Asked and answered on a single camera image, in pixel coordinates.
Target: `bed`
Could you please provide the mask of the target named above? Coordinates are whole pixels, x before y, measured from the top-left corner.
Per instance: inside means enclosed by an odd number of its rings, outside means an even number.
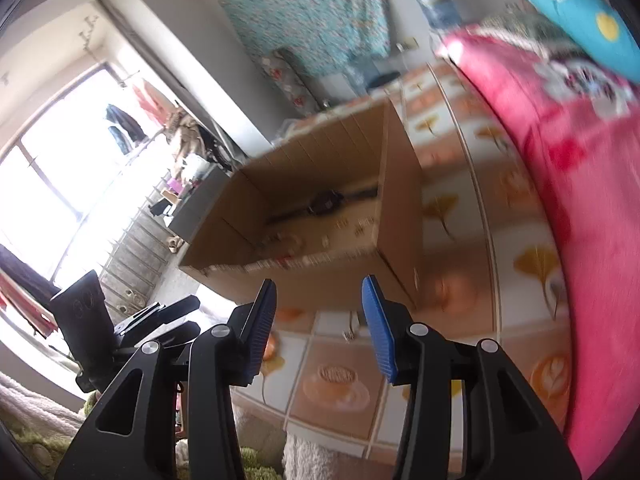
[[[584,59],[543,62],[467,31],[445,45],[510,134],[554,232],[572,319],[565,435],[588,478],[640,400],[640,93]]]

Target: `pink cloth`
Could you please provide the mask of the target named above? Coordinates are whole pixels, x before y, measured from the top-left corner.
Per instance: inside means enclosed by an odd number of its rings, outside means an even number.
[[[53,314],[0,269],[0,308],[5,310],[7,304],[13,305],[44,338],[58,329]]]
[[[553,66],[465,32],[445,44],[516,143],[554,230],[574,345],[565,434],[588,478],[640,401],[640,104],[588,62]]]
[[[158,126],[166,126],[171,114],[178,109],[161,91],[144,79],[133,85],[132,90],[140,107]]]

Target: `white towel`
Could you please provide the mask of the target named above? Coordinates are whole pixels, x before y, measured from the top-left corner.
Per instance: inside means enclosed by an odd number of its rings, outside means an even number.
[[[287,480],[390,480],[394,468],[332,451],[287,433],[282,458]]]
[[[73,437],[84,417],[47,397],[30,392],[0,372],[0,411],[45,438]]]

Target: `cardboard box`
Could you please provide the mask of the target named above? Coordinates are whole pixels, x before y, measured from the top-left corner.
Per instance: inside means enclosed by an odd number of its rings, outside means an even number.
[[[233,175],[180,268],[238,304],[253,301],[271,278],[279,307],[305,310],[359,310],[362,280],[375,274],[386,297],[413,308],[421,178],[390,102],[324,123]],[[347,201],[329,215],[268,222],[303,210],[320,192],[349,195],[376,185],[375,198]]]

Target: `coffee cup print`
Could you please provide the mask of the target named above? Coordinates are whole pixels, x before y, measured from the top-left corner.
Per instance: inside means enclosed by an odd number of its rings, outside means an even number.
[[[555,354],[540,359],[529,378],[529,384],[538,394],[558,427],[564,427],[571,387],[571,361],[567,354]]]
[[[332,412],[361,412],[370,403],[369,390],[357,373],[340,365],[319,366],[305,378],[302,390],[316,406]]]
[[[435,282],[435,297],[443,312],[464,314],[476,307],[478,288],[466,272],[448,270]]]

